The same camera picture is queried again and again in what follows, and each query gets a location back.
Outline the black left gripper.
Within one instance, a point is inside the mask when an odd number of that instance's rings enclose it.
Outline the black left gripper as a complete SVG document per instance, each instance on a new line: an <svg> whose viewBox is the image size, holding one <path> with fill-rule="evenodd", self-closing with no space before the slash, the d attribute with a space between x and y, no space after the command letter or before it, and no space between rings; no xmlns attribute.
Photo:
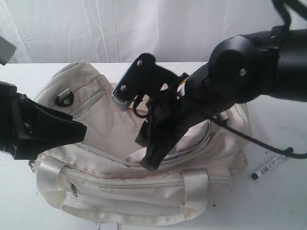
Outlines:
<svg viewBox="0 0 307 230"><path fill-rule="evenodd" d="M0 83L0 150L14 160L35 160L55 147L84 140L87 127L71 115L49 109Z"/></svg>

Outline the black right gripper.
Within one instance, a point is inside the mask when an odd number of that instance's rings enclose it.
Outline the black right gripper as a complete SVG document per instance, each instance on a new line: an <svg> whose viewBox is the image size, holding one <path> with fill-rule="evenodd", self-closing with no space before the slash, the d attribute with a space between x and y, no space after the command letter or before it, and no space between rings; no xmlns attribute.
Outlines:
<svg viewBox="0 0 307 230"><path fill-rule="evenodd" d="M146 106L148 116L135 143L146 147L139 164L149 171L157 170L169 153L191 152L210 136L210 120L185 96L163 93Z"/></svg>

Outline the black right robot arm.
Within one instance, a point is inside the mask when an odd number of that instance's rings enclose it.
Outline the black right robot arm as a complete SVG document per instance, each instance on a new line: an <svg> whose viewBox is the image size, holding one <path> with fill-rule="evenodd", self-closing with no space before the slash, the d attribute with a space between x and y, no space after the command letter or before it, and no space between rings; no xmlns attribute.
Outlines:
<svg viewBox="0 0 307 230"><path fill-rule="evenodd" d="M305 153L280 150L235 130L218 114L235 104L261 95L289 101L307 100L307 32L291 30L293 10L306 18L307 8L298 0L275 0L283 24L270 31L237 35L219 43L209 61L191 75L178 77L154 62L143 63L143 90L150 98L147 120L136 137L146 146L140 165L157 170L187 130L210 120L265 149L293 159Z"/></svg>

